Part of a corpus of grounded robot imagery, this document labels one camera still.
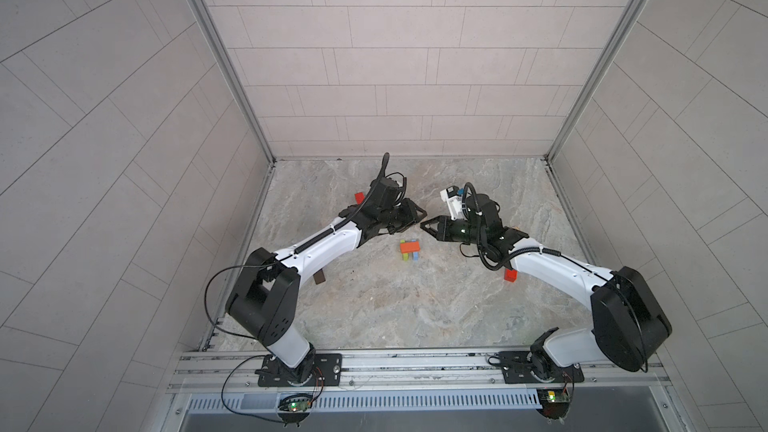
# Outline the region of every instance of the tiled wall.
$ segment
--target tiled wall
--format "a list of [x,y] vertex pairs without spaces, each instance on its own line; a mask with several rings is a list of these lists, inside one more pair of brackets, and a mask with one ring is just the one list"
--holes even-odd
[[274,153],[545,153],[628,0],[206,0]]
[[700,432],[768,430],[766,116],[768,0],[650,0],[554,160],[600,264],[671,320]]
[[0,430],[139,430],[266,168],[186,0],[0,0]]

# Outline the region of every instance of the marble floor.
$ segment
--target marble floor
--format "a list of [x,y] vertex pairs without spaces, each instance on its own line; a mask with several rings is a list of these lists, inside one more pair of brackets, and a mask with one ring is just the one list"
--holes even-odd
[[[276,250],[327,226],[356,192],[366,192],[380,159],[278,162],[252,248]],[[397,158],[387,173],[408,177],[408,194],[428,218],[448,214],[439,191],[472,182],[517,226],[550,248],[583,259],[573,230],[539,158]],[[417,238],[417,262],[404,262],[401,238]],[[470,253],[472,248],[465,247]],[[514,283],[457,243],[437,242],[418,226],[371,239],[325,266],[326,282],[302,288],[294,324],[318,349],[427,348],[530,344],[551,327],[590,322],[580,303],[520,274]],[[229,316],[224,327],[243,329]],[[219,336],[215,350],[261,350],[244,338]]]

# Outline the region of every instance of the side wall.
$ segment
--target side wall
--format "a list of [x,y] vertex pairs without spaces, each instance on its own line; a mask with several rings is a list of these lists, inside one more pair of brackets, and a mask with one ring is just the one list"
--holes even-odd
[[700,431],[768,430],[766,115],[768,0],[650,0],[554,158],[600,264],[672,321]]
[[267,167],[186,0],[0,0],[0,430],[139,430]]
[[540,156],[628,0],[205,0],[280,157]]

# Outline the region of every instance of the metal corner post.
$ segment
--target metal corner post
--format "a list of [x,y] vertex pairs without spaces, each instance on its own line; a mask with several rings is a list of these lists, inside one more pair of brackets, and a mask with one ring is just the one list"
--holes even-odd
[[251,103],[245,94],[243,84],[241,84],[240,80],[237,78],[237,73],[235,72],[235,68],[232,65],[232,60],[229,54],[226,52],[224,42],[221,40],[221,36],[216,30],[216,25],[208,13],[208,8],[206,7],[205,2],[203,0],[187,0],[187,2],[192,9],[192,13],[197,19],[197,23],[200,25],[200,29],[203,31],[203,35],[205,36],[207,42],[210,44],[211,51],[214,53],[216,62],[218,62],[221,66],[221,72],[224,74],[224,80],[232,91],[232,95],[234,95],[234,98],[237,101],[237,105],[240,106],[240,110],[243,112],[246,121],[248,122],[253,132],[256,134],[256,138],[259,140],[259,144],[264,150],[266,158],[269,159],[271,164],[274,164],[275,155],[272,153],[270,144],[266,140],[264,132],[261,130],[261,127],[256,120],[254,108],[251,106]]
[[610,34],[608,42],[605,44],[602,52],[600,52],[600,57],[598,57],[598,60],[594,63],[594,67],[592,68],[587,81],[584,83],[584,87],[581,88],[570,113],[565,118],[565,122],[563,123],[558,136],[552,141],[552,147],[550,147],[549,151],[544,156],[548,162],[552,163],[560,153],[563,144],[565,144],[565,139],[568,138],[568,134],[571,133],[571,130],[576,126],[576,122],[579,117],[581,117],[584,109],[587,108],[587,104],[589,104],[592,95],[600,85],[610,64],[614,61],[621,45],[627,39],[629,32],[632,30],[632,26],[638,21],[638,17],[647,2],[648,0],[629,0],[627,2],[627,6],[624,8],[621,17],[619,18],[619,22],[616,24],[614,31]]

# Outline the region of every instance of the black mounting plate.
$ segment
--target black mounting plate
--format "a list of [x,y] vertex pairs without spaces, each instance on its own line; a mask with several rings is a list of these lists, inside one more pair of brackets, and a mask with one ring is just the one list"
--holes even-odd
[[571,377],[569,381],[584,382],[584,374],[581,372],[581,368],[576,368],[573,365],[566,368],[560,368],[555,365],[554,376],[556,379],[552,382],[542,382],[536,379],[531,373],[531,368],[525,367],[526,364],[529,364],[528,352],[526,350],[504,350],[497,355],[500,362],[512,364],[507,370],[502,368],[505,384],[562,384],[564,382],[563,372]]
[[[274,359],[273,355],[264,357],[260,371],[269,375],[259,375],[259,387],[299,387],[298,384],[292,384],[281,377],[282,362]],[[338,366],[338,372],[333,371],[336,366]],[[316,354],[315,367],[322,372],[326,387],[335,387],[341,382],[341,354]],[[313,371],[305,386],[312,387],[315,384],[314,373]]]

